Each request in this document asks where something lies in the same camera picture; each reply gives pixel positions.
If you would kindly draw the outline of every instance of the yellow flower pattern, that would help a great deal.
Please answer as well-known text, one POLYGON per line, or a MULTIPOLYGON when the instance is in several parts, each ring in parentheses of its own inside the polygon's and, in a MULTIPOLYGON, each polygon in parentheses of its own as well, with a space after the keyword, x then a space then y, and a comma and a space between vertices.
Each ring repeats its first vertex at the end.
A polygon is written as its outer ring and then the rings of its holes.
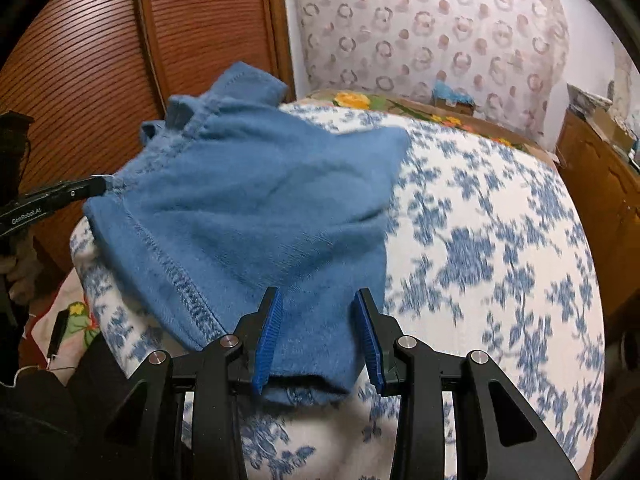
POLYGON ((82 314, 84 314, 84 303, 81 303, 80 301, 76 301, 70 304, 68 309, 69 309, 69 312, 74 316, 82 316, 82 314))
POLYGON ((513 147, 513 144, 511 144, 507 139, 504 139, 502 137, 500 137, 499 139, 492 139, 495 142, 500 142, 500 144, 504 144, 505 146, 509 146, 510 148, 513 147))
POLYGON ((343 108, 368 110, 371 101, 364 94, 358 94, 356 92, 338 92, 334 97, 334 103, 343 108))

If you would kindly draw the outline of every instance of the blue floral bedspread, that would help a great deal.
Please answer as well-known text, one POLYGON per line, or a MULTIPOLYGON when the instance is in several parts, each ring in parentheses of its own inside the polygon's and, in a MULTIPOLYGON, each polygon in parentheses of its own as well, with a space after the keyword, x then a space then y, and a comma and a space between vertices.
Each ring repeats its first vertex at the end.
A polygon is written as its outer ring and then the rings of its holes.
MULTIPOLYGON (((412 146, 390 205, 384 310, 434 349, 484 349, 544 420, 576 468, 591 447, 602 400, 604 330, 598 282, 559 175, 532 156, 433 123, 337 107, 282 109, 336 134, 402 126, 412 146)), ((127 375, 152 350, 183 350, 133 298, 123 297, 86 219, 74 265, 108 345, 127 375)), ((386 480, 399 399, 366 373, 336 406, 241 407, 251 479, 386 480)), ((446 475, 456 473, 452 402, 446 475)), ((190 442, 190 399, 183 439, 190 442)))

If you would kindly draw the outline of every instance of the wooden wardrobe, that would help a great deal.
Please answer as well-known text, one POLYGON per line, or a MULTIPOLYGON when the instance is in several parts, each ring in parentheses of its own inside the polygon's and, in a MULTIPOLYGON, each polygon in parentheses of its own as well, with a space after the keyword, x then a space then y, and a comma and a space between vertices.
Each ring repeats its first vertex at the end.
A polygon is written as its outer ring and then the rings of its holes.
MULTIPOLYGON (((284 0, 50 0, 0 70, 0 111, 34 118, 25 192, 112 173, 171 94, 200 94, 233 62, 293 90, 284 0)), ((76 203, 34 227, 65 272, 76 203)))
POLYGON ((640 292, 640 175, 567 111, 556 153, 589 242, 606 319, 640 292))

